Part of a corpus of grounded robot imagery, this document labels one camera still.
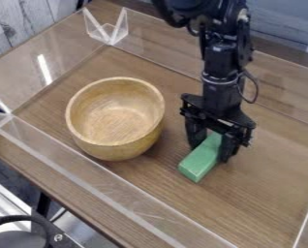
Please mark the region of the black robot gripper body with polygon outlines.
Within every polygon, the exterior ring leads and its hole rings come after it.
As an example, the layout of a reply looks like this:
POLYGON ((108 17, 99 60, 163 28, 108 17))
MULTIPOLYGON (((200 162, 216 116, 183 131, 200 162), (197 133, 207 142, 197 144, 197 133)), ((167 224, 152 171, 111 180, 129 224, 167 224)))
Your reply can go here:
POLYGON ((224 81, 223 83, 203 84, 200 95, 184 93, 180 114, 204 122, 207 130, 221 136, 233 132, 237 134, 240 146, 249 146, 255 121, 243 112, 243 101, 251 104, 256 99, 248 100, 243 95, 244 81, 224 81))

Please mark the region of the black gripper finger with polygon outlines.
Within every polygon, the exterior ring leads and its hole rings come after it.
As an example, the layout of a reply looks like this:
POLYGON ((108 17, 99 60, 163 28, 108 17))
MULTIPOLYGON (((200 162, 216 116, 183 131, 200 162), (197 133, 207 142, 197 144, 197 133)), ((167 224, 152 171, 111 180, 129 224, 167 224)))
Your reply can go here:
POLYGON ((207 138, 207 128, 204 122, 192 118, 187 118, 185 129, 189 146, 192 149, 195 149, 207 138))
POLYGON ((219 161, 227 163, 229 159, 237 154, 240 149, 240 140, 237 134, 228 132, 221 137, 221 144, 219 148, 219 161))

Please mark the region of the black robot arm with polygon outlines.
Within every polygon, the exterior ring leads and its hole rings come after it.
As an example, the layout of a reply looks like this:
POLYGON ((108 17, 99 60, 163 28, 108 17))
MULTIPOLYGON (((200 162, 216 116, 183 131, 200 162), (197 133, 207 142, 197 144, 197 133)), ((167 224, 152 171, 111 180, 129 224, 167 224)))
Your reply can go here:
POLYGON ((188 142, 199 147, 207 132, 221 135, 217 160, 225 163, 248 146, 255 121, 243 103, 255 103, 244 85, 256 78, 247 70, 252 61, 251 14, 245 0, 153 0, 165 23, 197 37, 203 69, 201 93, 181 95, 188 142))

